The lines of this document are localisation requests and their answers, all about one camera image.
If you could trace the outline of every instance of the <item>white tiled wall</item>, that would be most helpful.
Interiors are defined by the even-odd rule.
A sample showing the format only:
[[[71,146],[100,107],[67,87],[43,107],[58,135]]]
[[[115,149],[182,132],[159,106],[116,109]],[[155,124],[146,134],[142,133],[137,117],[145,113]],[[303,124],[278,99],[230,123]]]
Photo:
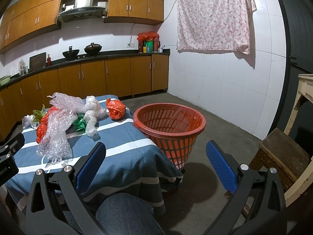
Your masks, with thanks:
[[[164,18],[175,0],[164,0]],[[177,52],[177,4],[157,27],[171,49],[169,93],[196,104],[256,137],[266,137],[284,83],[286,40],[278,0],[255,0],[251,53]]]

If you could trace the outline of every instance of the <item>denim jeans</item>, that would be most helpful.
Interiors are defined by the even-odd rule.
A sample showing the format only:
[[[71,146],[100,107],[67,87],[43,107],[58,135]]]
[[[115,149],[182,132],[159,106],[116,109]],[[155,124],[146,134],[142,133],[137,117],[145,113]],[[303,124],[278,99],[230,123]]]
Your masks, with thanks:
[[[69,211],[64,211],[68,224],[80,230]],[[96,219],[110,235],[165,235],[153,217],[153,207],[144,200],[126,193],[117,193],[104,200]]]

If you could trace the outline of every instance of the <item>plastic bag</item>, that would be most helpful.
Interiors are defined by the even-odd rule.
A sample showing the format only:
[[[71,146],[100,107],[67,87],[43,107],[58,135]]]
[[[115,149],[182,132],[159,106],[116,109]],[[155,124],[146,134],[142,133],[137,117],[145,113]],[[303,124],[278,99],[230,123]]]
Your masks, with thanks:
[[[106,106],[109,110],[109,116],[114,119],[120,119],[125,114],[126,106],[120,100],[113,100],[111,98],[106,100]]]
[[[37,123],[33,122],[33,119],[35,118],[35,115],[27,115],[22,118],[22,125],[23,129],[27,128],[28,126],[31,126],[33,129],[37,127]]]

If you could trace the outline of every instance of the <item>stainless steel range hood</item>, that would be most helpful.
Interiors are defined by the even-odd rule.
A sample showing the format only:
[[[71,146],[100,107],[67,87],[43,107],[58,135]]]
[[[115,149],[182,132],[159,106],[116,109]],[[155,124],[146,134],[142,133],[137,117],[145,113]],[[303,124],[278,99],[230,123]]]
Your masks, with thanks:
[[[75,0],[73,9],[58,15],[61,23],[88,18],[100,18],[106,15],[105,7],[92,6],[93,0]]]

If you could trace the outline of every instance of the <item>red plastic bag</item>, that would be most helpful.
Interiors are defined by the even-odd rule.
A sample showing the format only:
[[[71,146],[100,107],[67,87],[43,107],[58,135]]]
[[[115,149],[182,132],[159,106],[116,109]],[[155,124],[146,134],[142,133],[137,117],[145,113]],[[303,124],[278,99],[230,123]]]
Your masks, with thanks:
[[[120,119],[126,111],[126,106],[120,100],[113,100],[111,98],[106,100],[106,106],[109,110],[109,116],[114,119]]]

